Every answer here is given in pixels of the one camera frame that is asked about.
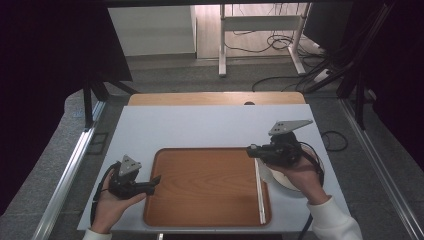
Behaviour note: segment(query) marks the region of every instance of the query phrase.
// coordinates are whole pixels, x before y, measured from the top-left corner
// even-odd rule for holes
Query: sleeve cuff
[[[85,230],[83,240],[111,240],[112,234],[99,234],[91,231],[90,229]]]
[[[309,211],[316,227],[319,228],[330,228],[338,226],[349,219],[342,210],[337,206],[334,197],[331,197],[327,202],[321,205],[310,205],[308,203]]]

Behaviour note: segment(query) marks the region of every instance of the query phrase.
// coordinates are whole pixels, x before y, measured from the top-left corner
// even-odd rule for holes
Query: wooden tray
[[[255,161],[245,148],[162,149],[151,176],[159,175],[144,209],[149,226],[261,226],[271,219],[267,185],[260,181],[258,200]]]

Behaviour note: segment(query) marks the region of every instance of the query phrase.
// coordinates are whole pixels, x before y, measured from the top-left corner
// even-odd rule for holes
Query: white sweater
[[[331,197],[321,205],[307,205],[311,211],[312,231],[321,240],[362,240],[358,223],[342,212]],[[98,234],[87,229],[83,240],[110,240],[112,234]]]

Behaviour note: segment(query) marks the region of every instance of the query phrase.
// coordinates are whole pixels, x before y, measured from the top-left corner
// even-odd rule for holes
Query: gray carpet
[[[133,69],[134,82],[128,85],[143,93],[251,91],[252,85],[260,79],[295,75],[293,65],[287,60],[283,59],[278,63],[264,63],[262,60],[258,62],[260,64],[243,64],[241,60],[230,62],[227,78],[218,77],[216,62],[192,67],[155,65],[150,69],[140,69],[141,67],[137,67],[138,63],[132,63],[130,66]],[[255,90],[280,91],[298,81],[299,79],[291,78],[269,80],[258,84]],[[306,95],[306,101],[312,108],[321,132],[338,131],[349,141],[347,149],[329,152],[329,156],[351,214],[359,222],[364,239],[409,239],[402,221],[346,120],[338,99],[335,98],[337,84],[336,82],[316,93]],[[108,85],[108,89],[114,95],[106,104],[96,136],[84,157],[50,239],[81,239],[83,236],[82,232],[75,230],[76,226],[99,173],[107,146],[113,137],[122,107],[129,99],[128,95],[113,86]],[[75,93],[66,101],[65,114],[50,144],[5,215],[0,218],[2,240],[30,239],[34,234],[83,130],[82,106],[81,92]],[[384,156],[395,182],[422,223],[424,189],[417,187],[423,186],[424,183],[422,171],[384,128],[370,105],[366,105],[364,116],[368,134]],[[337,138],[330,138],[330,141],[333,147],[342,144]],[[283,239],[296,238],[297,233],[283,234]],[[156,239],[156,236],[116,232],[114,239],[147,240]],[[304,239],[317,238],[313,233],[308,233]]]

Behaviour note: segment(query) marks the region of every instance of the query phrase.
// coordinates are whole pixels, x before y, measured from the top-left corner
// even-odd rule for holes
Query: hand
[[[102,189],[109,188],[109,181],[112,176],[113,169],[109,172],[105,181],[103,182]],[[141,200],[146,198],[145,193],[138,194],[127,200],[120,200],[118,197],[110,193],[108,190],[104,190],[100,194],[100,199],[97,203],[96,216],[94,217],[91,231],[107,234],[110,232],[112,226],[118,222],[124,211]]]
[[[286,175],[290,182],[299,189],[303,195],[305,195],[309,204],[319,205],[330,199],[319,183],[319,176],[316,173],[314,166],[306,158],[301,157],[299,162],[290,168],[283,168],[269,164],[267,164],[267,167]]]

